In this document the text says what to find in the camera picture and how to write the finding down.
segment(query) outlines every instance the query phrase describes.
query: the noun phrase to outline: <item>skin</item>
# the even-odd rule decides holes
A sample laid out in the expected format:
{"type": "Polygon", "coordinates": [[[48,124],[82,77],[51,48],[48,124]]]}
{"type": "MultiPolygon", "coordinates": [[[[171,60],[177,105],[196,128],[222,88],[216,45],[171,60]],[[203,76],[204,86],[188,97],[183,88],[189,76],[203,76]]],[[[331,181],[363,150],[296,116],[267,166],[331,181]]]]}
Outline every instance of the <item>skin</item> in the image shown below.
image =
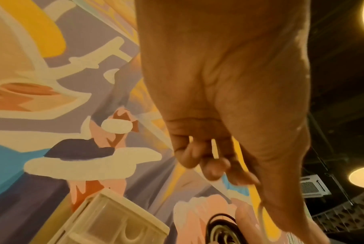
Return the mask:
{"type": "Polygon", "coordinates": [[[309,1],[136,0],[136,12],[144,81],[179,162],[209,180],[255,184],[280,229],[329,243],[306,218],[299,183],[310,145],[309,1]]]}

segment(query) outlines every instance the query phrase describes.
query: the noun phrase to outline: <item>air conditioning unit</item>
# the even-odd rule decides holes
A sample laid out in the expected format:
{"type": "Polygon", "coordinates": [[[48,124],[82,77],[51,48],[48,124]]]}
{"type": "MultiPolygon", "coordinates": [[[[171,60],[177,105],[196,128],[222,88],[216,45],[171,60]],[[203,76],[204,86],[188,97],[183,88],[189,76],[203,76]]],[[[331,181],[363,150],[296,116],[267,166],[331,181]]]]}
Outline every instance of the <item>air conditioning unit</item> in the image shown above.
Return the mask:
{"type": "Polygon", "coordinates": [[[304,198],[322,197],[331,194],[317,174],[302,177],[301,189],[304,198]]]}

